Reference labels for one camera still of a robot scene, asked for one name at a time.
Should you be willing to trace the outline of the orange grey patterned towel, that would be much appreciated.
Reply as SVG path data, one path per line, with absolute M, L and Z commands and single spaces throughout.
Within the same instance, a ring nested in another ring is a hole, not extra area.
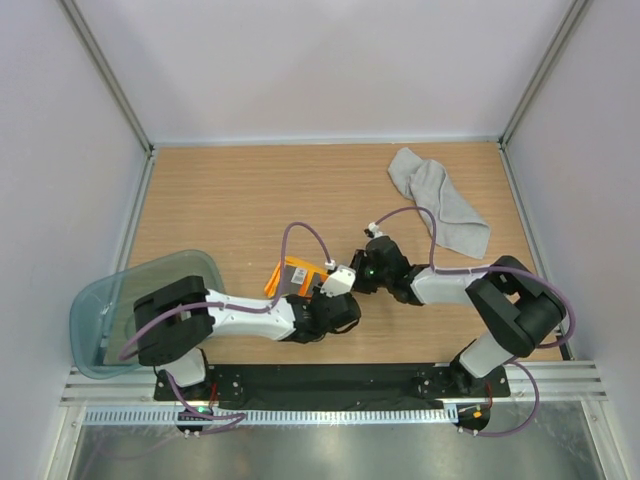
M 268 298 L 274 297 L 282 284 L 284 295 L 311 298 L 314 289 L 321 287 L 328 276 L 327 271 L 320 266 L 297 257 L 286 256 L 284 277 L 281 277 L 280 264 L 277 264 L 264 287 L 264 294 Z

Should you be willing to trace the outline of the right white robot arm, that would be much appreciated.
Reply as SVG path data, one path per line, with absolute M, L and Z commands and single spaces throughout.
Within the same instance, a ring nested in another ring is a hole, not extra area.
M 475 308 L 486 332 L 454 358 L 448 373 L 453 389 L 464 396 L 476 394 L 507 361 L 541 348 L 569 314 L 567 301 L 551 284 L 509 255 L 486 266 L 442 269 L 410 263 L 396 242 L 383 235 L 357 250 L 350 267 L 359 293 L 384 288 L 404 304 Z

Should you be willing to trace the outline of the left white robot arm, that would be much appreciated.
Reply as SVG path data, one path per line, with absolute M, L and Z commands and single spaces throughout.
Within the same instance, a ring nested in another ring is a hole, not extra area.
M 135 333 L 119 354 L 169 373 L 191 400 L 212 386 L 199 345 L 210 337 L 250 336 L 307 344 L 342 334 L 359 323 L 361 310 L 347 288 L 317 287 L 310 297 L 288 294 L 275 300 L 232 297 L 208 289 L 200 276 L 187 276 L 134 303 Z

